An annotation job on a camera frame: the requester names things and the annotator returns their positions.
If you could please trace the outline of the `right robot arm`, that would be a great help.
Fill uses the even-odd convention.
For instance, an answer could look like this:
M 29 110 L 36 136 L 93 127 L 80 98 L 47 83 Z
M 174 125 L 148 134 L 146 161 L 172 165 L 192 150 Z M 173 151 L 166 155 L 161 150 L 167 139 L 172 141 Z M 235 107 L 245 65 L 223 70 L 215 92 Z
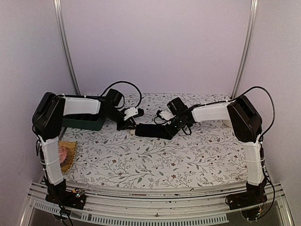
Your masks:
M 247 184 L 253 186 L 243 195 L 247 205 L 254 205 L 261 198 L 259 188 L 265 180 L 263 174 L 264 154 L 262 153 L 262 118 L 246 96 L 231 101 L 220 101 L 204 105 L 187 107 L 180 98 L 167 104 L 173 118 L 164 126 L 170 137 L 178 131 L 195 123 L 204 121 L 222 121 L 233 129 L 241 142 L 247 165 Z

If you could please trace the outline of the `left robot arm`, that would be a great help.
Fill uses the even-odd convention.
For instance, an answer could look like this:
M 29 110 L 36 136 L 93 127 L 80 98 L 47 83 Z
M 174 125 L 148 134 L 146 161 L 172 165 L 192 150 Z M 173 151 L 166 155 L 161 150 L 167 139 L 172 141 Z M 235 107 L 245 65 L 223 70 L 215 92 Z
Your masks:
M 135 127 L 138 106 L 121 109 L 123 95 L 110 89 L 105 96 L 76 96 L 47 92 L 32 117 L 32 130 L 37 137 L 37 154 L 41 156 L 44 176 L 50 185 L 64 183 L 59 159 L 59 136 L 67 120 L 98 121 L 110 119 L 118 130 Z

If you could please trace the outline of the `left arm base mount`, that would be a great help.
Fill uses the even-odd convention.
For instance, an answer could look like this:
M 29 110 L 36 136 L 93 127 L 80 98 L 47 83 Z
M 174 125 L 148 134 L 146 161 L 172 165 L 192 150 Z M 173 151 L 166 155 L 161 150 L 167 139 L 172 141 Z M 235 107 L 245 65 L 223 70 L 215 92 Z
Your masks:
M 65 189 L 58 190 L 50 188 L 45 200 L 64 207 L 83 210 L 86 198 L 85 191 L 82 189 L 75 188 L 72 191 L 67 191 Z

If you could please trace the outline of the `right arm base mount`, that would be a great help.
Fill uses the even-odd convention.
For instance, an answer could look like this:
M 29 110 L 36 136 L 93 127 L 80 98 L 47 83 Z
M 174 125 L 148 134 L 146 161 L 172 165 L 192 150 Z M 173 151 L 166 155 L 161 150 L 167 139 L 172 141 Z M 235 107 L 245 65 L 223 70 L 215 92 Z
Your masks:
M 230 194 L 225 198 L 225 203 L 230 210 L 250 207 L 267 201 L 265 193 L 257 194 L 255 192 L 242 192 L 237 194 Z

